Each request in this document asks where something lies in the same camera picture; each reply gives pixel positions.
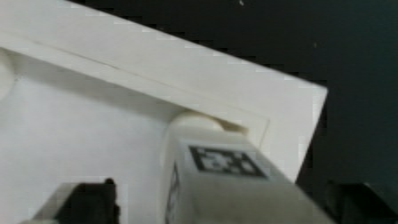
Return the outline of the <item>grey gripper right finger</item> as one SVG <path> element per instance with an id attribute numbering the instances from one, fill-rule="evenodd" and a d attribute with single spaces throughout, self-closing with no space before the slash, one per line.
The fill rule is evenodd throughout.
<path id="1" fill-rule="evenodd" d="M 369 183 L 330 182 L 325 211 L 336 224 L 398 224 L 398 191 Z"/>

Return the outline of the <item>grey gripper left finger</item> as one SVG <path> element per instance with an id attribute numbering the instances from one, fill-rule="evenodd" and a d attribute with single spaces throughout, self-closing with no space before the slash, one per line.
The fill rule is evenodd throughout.
<path id="1" fill-rule="evenodd" d="M 23 224 L 119 224 L 117 184 L 64 183 Z"/>

